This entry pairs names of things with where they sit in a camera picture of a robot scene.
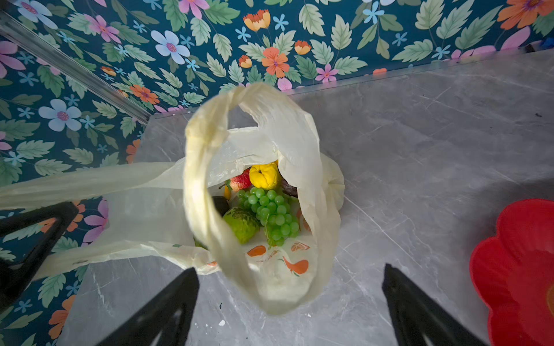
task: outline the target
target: orange flower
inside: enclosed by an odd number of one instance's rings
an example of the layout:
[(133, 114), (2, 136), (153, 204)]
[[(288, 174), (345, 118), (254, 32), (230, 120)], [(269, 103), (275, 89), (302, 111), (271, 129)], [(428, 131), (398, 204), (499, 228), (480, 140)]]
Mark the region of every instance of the orange flower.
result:
[(248, 56), (243, 55), (239, 58), (239, 65), (243, 69), (249, 69), (252, 67), (252, 60)]
[(247, 14), (243, 17), (244, 24), (252, 31), (266, 29), (271, 23), (271, 16), (266, 9), (259, 10), (256, 14)]
[(132, 146), (127, 146), (127, 150), (125, 151), (129, 156), (127, 156), (127, 162), (133, 163), (133, 160), (135, 159), (135, 154), (137, 153), (137, 150), (140, 146), (140, 140), (134, 140)]
[(298, 55), (304, 55), (311, 51), (311, 46), (306, 41), (296, 41), (294, 50), (296, 50)]
[(69, 315), (69, 311), (73, 306), (73, 302), (75, 301), (76, 296), (77, 295), (72, 295), (71, 297), (64, 300), (64, 302), (61, 304), (61, 307), (63, 307), (64, 309), (54, 311), (54, 313), (52, 314), (52, 318), (48, 321), (48, 324), (56, 324), (56, 326), (50, 329), (50, 331), (48, 332), (48, 335), (50, 335), (52, 340), (57, 339), (58, 336), (60, 336), (61, 329), (64, 327), (65, 320)]
[(554, 11), (554, 0), (508, 0), (506, 7), (498, 14), (498, 21), (503, 22), (500, 26), (504, 30), (531, 25), (537, 19), (537, 15), (547, 16)]
[(140, 85), (133, 84), (132, 87), (130, 87), (131, 91), (135, 96), (140, 97), (140, 99), (144, 102), (149, 102), (153, 105), (159, 104), (160, 101), (158, 100), (158, 95), (154, 94), (153, 92), (150, 92), (150, 89), (146, 87), (142, 87)]
[(264, 51), (265, 58), (261, 60), (261, 64), (267, 67), (267, 72), (270, 75), (277, 74), (277, 78), (283, 78), (285, 72), (290, 69), (289, 64), (285, 62), (289, 61), (284, 53), (279, 54), (279, 50), (275, 47), (267, 48)]
[(110, 76), (115, 76), (116, 75), (116, 73), (113, 69), (107, 68), (106, 66), (102, 66), (101, 70), (106, 72)]

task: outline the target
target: green leaf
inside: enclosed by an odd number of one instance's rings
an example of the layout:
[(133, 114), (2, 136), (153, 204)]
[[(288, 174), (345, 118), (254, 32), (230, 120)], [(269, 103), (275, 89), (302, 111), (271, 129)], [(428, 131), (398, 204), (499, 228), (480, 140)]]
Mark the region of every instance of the green leaf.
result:
[(65, 149), (62, 151), (67, 155), (69, 155), (70, 159), (83, 165), (91, 164), (94, 160), (93, 153), (86, 149), (75, 148), (75, 149)]
[(65, 275), (59, 274), (56, 276), (49, 276), (42, 282), (42, 286), (38, 289), (38, 298), (42, 299), (42, 306), (47, 308), (52, 299), (60, 294), (65, 284)]
[(281, 33), (277, 38), (275, 38), (275, 43), (273, 44), (273, 47), (277, 48), (280, 53), (284, 53), (285, 55), (289, 55), (290, 51), (294, 47), (294, 34), (296, 33), (295, 30), (291, 30), (289, 32)]
[(248, 80), (248, 83), (251, 84), (261, 81), (261, 73), (258, 72), (258, 67), (256, 65), (252, 66), (250, 71), (248, 71), (246, 80)]
[(9, 326), (5, 327), (4, 329), (20, 329), (20, 328), (26, 327), (29, 324), (29, 322), (39, 317), (40, 314), (42, 314), (42, 311), (35, 312), (30, 315), (23, 315), (18, 319), (16, 319), (15, 321), (13, 321)]
[(52, 149), (52, 147), (54, 146), (54, 143), (55, 142), (43, 142), (42, 140), (21, 142), (17, 146), (16, 151), (23, 158), (31, 160), (48, 154), (50, 152), (50, 149)]
[(150, 40), (140, 36), (136, 30), (133, 30), (120, 22), (111, 22), (110, 25), (119, 30), (119, 34), (117, 34), (119, 38), (124, 39), (129, 43), (140, 45), (142, 43), (150, 42)]
[(538, 34), (546, 36), (554, 29), (554, 11), (547, 16), (539, 16), (533, 23), (533, 30)]
[(25, 120), (2, 120), (0, 121), (0, 132), (5, 132), (6, 141), (24, 140), (25, 137), (32, 136), (40, 126), (39, 122), (26, 122)]
[(117, 111), (115, 110), (115, 108), (105, 102), (98, 102), (93, 100), (93, 105), (96, 107), (98, 113), (102, 114), (108, 119), (113, 119), (117, 115)]
[(101, 57), (99, 57), (98, 55), (94, 54), (94, 53), (91, 53), (89, 51), (85, 51), (85, 53), (87, 53), (91, 58), (93, 58), (94, 60), (96, 60), (98, 63), (100, 64), (104, 64), (106, 66), (112, 66), (110, 63), (108, 63), (106, 60), (102, 59)]
[(293, 67), (291, 67), (288, 72), (285, 72), (285, 77), (293, 82), (302, 83), (302, 79), (300, 79), (300, 72)]
[(350, 38), (352, 30), (350, 30), (350, 24), (345, 23), (341, 16), (338, 14), (335, 16), (335, 26), (331, 28), (331, 44), (336, 49), (344, 49), (352, 42)]
[(179, 0), (163, 0), (163, 11), (166, 13), (166, 19), (171, 23), (173, 32), (179, 31), (187, 23), (187, 16), (179, 10)]
[(202, 95), (199, 95), (195, 92), (188, 92), (186, 94), (183, 95), (184, 96), (184, 99), (187, 100), (187, 102), (190, 102), (192, 104), (199, 104), (200, 102), (202, 102), (202, 100), (204, 100), (206, 97), (202, 96)]
[(380, 54), (383, 58), (385, 59), (390, 59), (391, 58), (391, 54), (388, 52), (388, 48), (389, 48), (389, 44), (387, 43), (387, 41), (383, 40), (382, 38), (379, 37), (378, 41), (377, 41), (377, 54)]
[(310, 34), (316, 34), (317, 36), (325, 36), (323, 32), (323, 25), (325, 23), (321, 19), (321, 13), (317, 6), (313, 4), (305, 4), (300, 9), (298, 20), (302, 23), (304, 29), (308, 30)]
[(138, 19), (140, 22), (146, 25), (160, 23), (157, 19), (147, 16), (146, 13), (144, 13), (143, 11), (131, 11), (131, 14), (135, 16), (135, 18)]
[(127, 24), (127, 10), (125, 7), (117, 0), (111, 0), (111, 7), (117, 12), (123, 24)]
[(129, 52), (129, 56), (132, 57), (133, 59), (137, 59), (138, 61), (144, 61), (144, 62), (147, 62), (147, 61), (155, 61), (156, 59), (154, 59), (153, 57), (149, 56), (148, 54), (146, 54), (145, 51), (143, 50), (140, 50), (139, 48), (137, 47), (133, 47), (132, 45), (130, 44), (126, 44), (125, 45), (125, 49), (127, 50), (127, 52)]
[(502, 6), (488, 11), (483, 17), (475, 18), (473, 22), (461, 31), (460, 37), (456, 38), (456, 47), (465, 50), (477, 44), (487, 34), (490, 27), (496, 23), (495, 17)]
[(135, 130), (137, 123), (131, 117), (123, 117), (121, 120), (120, 130), (123, 132), (123, 137), (127, 138), (128, 135), (132, 134)]
[(404, 47), (404, 50), (392, 58), (392, 60), (402, 60), (403, 63), (420, 61), (425, 59), (433, 51), (433, 42), (429, 39), (415, 41)]
[(381, 28), (385, 31), (402, 31), (404, 27), (402, 24), (396, 21), (396, 16), (394, 14), (384, 14), (379, 16), (379, 22), (381, 23)]
[(31, 106), (33, 103), (37, 102), (38, 100), (42, 99), (41, 95), (27, 95), (27, 94), (21, 94), (17, 95), (13, 99), (11, 99), (12, 102), (24, 105), (24, 106)]
[(219, 0), (207, 0), (209, 8), (204, 10), (206, 17), (214, 24), (231, 24), (232, 20), (239, 16), (240, 11), (230, 8), (227, 2)]
[(231, 47), (231, 41), (221, 34), (215, 34), (213, 36), (213, 43), (216, 45), (217, 54), (221, 55), (223, 62), (227, 62), (232, 54), (231, 51), (233, 50), (233, 47)]
[(79, 243), (77, 243), (76, 240), (62, 236), (60, 237), (60, 240), (58, 240), (58, 242), (52, 248), (52, 252), (57, 254), (58, 252), (74, 249), (76, 247), (79, 247)]
[(467, 0), (460, 8), (455, 7), (448, 17), (443, 18), (440, 27), (437, 28), (437, 36), (442, 39), (452, 37), (461, 30), (465, 22), (468, 21), (470, 10), (474, 0)]
[(138, 61), (135, 61), (135, 69), (137, 69), (138, 72), (144, 74), (147, 77), (150, 77), (152, 79), (162, 80), (151, 68), (146, 66), (143, 63), (139, 63)]
[(340, 75), (348, 75), (352, 72), (358, 72), (358, 69), (367, 66), (367, 63), (362, 60), (358, 60), (357, 57), (351, 58), (347, 56), (346, 58), (340, 58), (335, 63), (335, 69), (338, 70)]
[(248, 44), (242, 44), (239, 46), (247, 56), (261, 63), (261, 60), (265, 58), (264, 48), (257, 43), (249, 42)]
[(50, 71), (49, 66), (41, 66), (37, 70), (40, 81), (46, 89), (50, 89), (56, 97), (60, 97), (61, 90), (65, 88), (64, 80), (61, 76), (56, 76)]
[(314, 79), (317, 77), (315, 62), (311, 61), (310, 58), (297, 56), (296, 61), (298, 62), (296, 67), (298, 67), (298, 70), (304, 78)]
[(319, 42), (316, 40), (310, 40), (312, 44), (312, 53), (314, 54), (315, 61), (321, 65), (327, 65), (333, 60), (335, 53), (331, 50), (325, 42)]
[(202, 19), (198, 19), (196, 17), (191, 19), (191, 30), (192, 30), (192, 37), (196, 38), (196, 45), (203, 45), (204, 43), (208, 43), (212, 30), (210, 29), (208, 23), (203, 21)]
[(421, 4), (419, 13), (415, 15), (417, 22), (415, 27), (428, 30), (435, 26), (443, 16), (444, 0), (427, 0)]
[(173, 73), (167, 72), (164, 69), (160, 69), (160, 70), (163, 73), (163, 77), (167, 80), (169, 84), (171, 84), (176, 88), (180, 88), (183, 86), (183, 82), (181, 82), (179, 78), (177, 78), (177, 76), (175, 76)]

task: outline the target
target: pink flower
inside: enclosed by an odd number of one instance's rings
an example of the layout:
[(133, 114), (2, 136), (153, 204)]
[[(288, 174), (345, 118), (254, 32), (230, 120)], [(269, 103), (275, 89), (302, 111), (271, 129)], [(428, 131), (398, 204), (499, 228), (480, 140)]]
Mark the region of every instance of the pink flower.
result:
[(100, 34), (104, 41), (109, 42), (114, 40), (117, 43), (121, 43), (121, 40), (116, 35), (119, 34), (119, 30), (114, 27), (107, 26), (106, 20), (101, 15), (96, 16), (96, 19), (85, 14), (86, 20), (89, 21), (89, 29), (93, 32)]
[(331, 70), (331, 64), (325, 65), (325, 71), (322, 68), (317, 68), (315, 70), (317, 71), (317, 73), (319, 73), (319, 76), (317, 76), (315, 80), (323, 79), (323, 83), (327, 83), (329, 81), (334, 82), (337, 80), (337, 77), (335, 77), (335, 75), (338, 73), (338, 70)]
[[(3, 140), (5, 137), (6, 137), (6, 133), (0, 131), (0, 141)], [(12, 146), (9, 145), (8, 143), (0, 142), (0, 150), (8, 150), (8, 149), (11, 149), (11, 148), (12, 148)]]
[(183, 13), (188, 13), (188, 8), (191, 8), (192, 14), (198, 19), (202, 19), (202, 9), (208, 9), (209, 5), (206, 0), (181, 0), (179, 1), (179, 9)]
[(98, 211), (102, 216), (98, 215), (90, 215), (85, 217), (85, 223), (89, 226), (98, 226), (96, 228), (91, 229), (85, 234), (85, 237), (83, 238), (83, 245), (86, 246), (92, 243), (93, 241), (98, 238), (100, 234), (104, 231), (104, 227), (107, 224), (107, 218), (108, 218), (108, 207), (107, 207), (107, 201), (105, 199), (102, 199), (100, 203), (98, 204)]
[(4, 54), (17, 53), (17, 44), (10, 41), (0, 41), (0, 78), (6, 77), (8, 70), (3, 63), (14, 70), (25, 70), (25, 65), (16, 58)]

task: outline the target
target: light blue flower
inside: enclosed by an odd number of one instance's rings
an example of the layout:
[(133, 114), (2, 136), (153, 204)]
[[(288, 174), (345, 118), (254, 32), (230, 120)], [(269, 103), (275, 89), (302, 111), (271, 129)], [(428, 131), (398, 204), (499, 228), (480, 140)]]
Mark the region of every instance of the light blue flower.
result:
[(160, 1), (160, 0), (142, 0), (142, 1), (144, 1), (144, 2), (147, 3), (147, 4), (150, 4), (151, 7), (152, 7), (152, 10), (155, 10), (156, 7), (157, 7), (157, 8), (162, 8), (162, 7), (160, 6), (160, 4), (158, 4), (158, 1)]
[(25, 313), (27, 311), (27, 308), (30, 308), (33, 306), (32, 304), (29, 304), (31, 302), (31, 299), (27, 299), (26, 302), (19, 301), (19, 307), (14, 309), (14, 312), (18, 312), (21, 310), (21, 313)]
[(194, 60), (194, 59), (192, 59), (192, 61), (191, 61), (191, 60), (188, 60), (188, 58), (187, 58), (187, 59), (185, 59), (185, 61), (188, 62), (187, 69), (192, 69), (193, 71), (196, 71), (196, 69), (200, 68), (200, 66), (198, 66), (196, 64), (196, 60)]
[(24, 51), (20, 51), (19, 55), (21, 55), (21, 56), (18, 56), (17, 60), (21, 60), (25, 65), (34, 64), (34, 60), (33, 60), (34, 56), (32, 56), (30, 54), (27, 54)]
[(34, 82), (38, 82), (38, 79), (33, 78), (34, 73), (29, 72), (28, 74), (25, 74), (23, 72), (17, 72), (19, 76), (22, 78), (19, 80), (20, 83), (29, 83), (30, 86), (34, 86)]
[(435, 49), (436, 53), (433, 54), (433, 56), (431, 56), (431, 59), (433, 58), (437, 58), (438, 60), (442, 59), (443, 58), (443, 54), (449, 54), (450, 53), (450, 50), (448, 50), (450, 48), (450, 45), (447, 45), (446, 47), (442, 48), (442, 47), (437, 47)]
[(67, 34), (64, 33), (63, 31), (57, 33), (56, 35), (60, 36), (61, 39), (62, 39), (65, 43), (75, 43), (75, 39), (73, 39), (73, 38), (67, 36)]
[(363, 10), (362, 13), (367, 16), (366, 20), (363, 21), (364, 23), (367, 23), (370, 20), (373, 20), (373, 23), (377, 24), (377, 16), (384, 15), (384, 11), (382, 9), (377, 10), (378, 7), (379, 7), (379, 1), (375, 1), (373, 5), (371, 5), (371, 10), (369, 9)]
[(75, 283), (73, 284), (73, 286), (67, 286), (65, 288), (66, 290), (69, 290), (67, 296), (69, 297), (71, 295), (76, 295), (80, 287), (81, 285), (79, 284), (79, 280), (75, 280)]
[(75, 107), (79, 107), (77, 102), (81, 101), (79, 99), (76, 99), (75, 95), (73, 94), (69, 95), (69, 97), (64, 96), (64, 100), (68, 102), (68, 106), (75, 106)]
[(248, 42), (248, 40), (246, 40), (247, 38), (251, 38), (251, 37), (252, 37), (250, 34), (247, 34), (247, 33), (246, 33), (246, 28), (245, 28), (245, 27), (243, 27), (242, 30), (235, 29), (235, 32), (236, 32), (237, 34), (239, 34), (239, 35), (237, 36), (237, 39), (239, 39), (239, 40), (244, 40), (245, 42)]
[(190, 36), (187, 36), (186, 38), (183, 35), (179, 35), (182, 39), (181, 44), (184, 44), (188, 48), (191, 47), (191, 45), (194, 45), (194, 43), (191, 42), (192, 38)]
[(19, 113), (19, 116), (22, 118), (22, 117), (25, 117), (27, 119), (31, 119), (31, 115), (34, 114), (34, 112), (31, 112), (31, 108), (30, 107), (26, 107), (25, 109), (23, 108), (17, 108), (18, 111), (20, 111), (21, 113)]
[(277, 23), (275, 30), (281, 28), (282, 31), (285, 31), (285, 25), (289, 25), (289, 22), (285, 20), (285, 14), (281, 14), (281, 19), (273, 16), (273, 20)]
[(14, 153), (13, 151), (10, 151), (8, 154), (9, 154), (11, 157), (5, 158), (4, 161), (5, 161), (5, 162), (10, 162), (10, 161), (11, 161), (11, 162), (12, 162), (12, 166), (17, 165), (18, 162), (25, 162), (25, 160), (22, 159), (23, 156), (22, 156), (21, 154), (17, 154), (17, 155), (16, 155), (16, 153)]
[(141, 24), (136, 20), (133, 20), (133, 22), (135, 23), (135, 25), (133, 25), (133, 28), (137, 29), (139, 33), (142, 34), (146, 32), (146, 29), (144, 28), (144, 24)]
[(403, 33), (402, 36), (400, 36), (400, 33), (396, 33), (396, 40), (394, 40), (392, 44), (400, 47), (402, 42), (406, 42), (408, 40), (407, 38), (405, 38), (407, 34), (408, 33)]
[(113, 81), (114, 81), (114, 78), (113, 78), (112, 76), (108, 75), (107, 73), (104, 73), (104, 74), (102, 75), (102, 77), (104, 77), (105, 80), (108, 80), (108, 81), (110, 81), (110, 82), (113, 82)]
[(91, 119), (88, 115), (84, 119), (79, 119), (79, 121), (85, 124), (85, 128), (94, 128), (93, 122), (96, 122), (96, 120)]

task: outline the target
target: grape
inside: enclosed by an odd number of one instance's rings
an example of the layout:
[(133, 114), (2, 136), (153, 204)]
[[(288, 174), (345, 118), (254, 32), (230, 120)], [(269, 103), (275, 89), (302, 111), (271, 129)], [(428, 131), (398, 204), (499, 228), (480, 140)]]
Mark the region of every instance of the grape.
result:
[(256, 195), (250, 195), (250, 197), (248, 197), (248, 202), (250, 204), (256, 204), (258, 202), (258, 197), (256, 197)]
[(260, 197), (260, 205), (266, 206), (268, 204), (269, 204), (269, 198), (267, 196)]
[(284, 236), (287, 236), (290, 233), (290, 226), (289, 225), (282, 225), (281, 226), (281, 234)]
[(283, 196), (275, 197), (274, 201), (276, 205), (282, 205), (283, 203), (285, 203), (285, 199), (283, 198)]
[(275, 190), (269, 190), (268, 191), (268, 197), (269, 197), (269, 199), (274, 200), (275, 197), (277, 197), (277, 192), (275, 192)]
[(283, 225), (284, 223), (285, 223), (285, 217), (282, 215), (277, 215), (277, 217), (275, 218), (275, 224), (277, 226), (280, 226), (280, 225)]

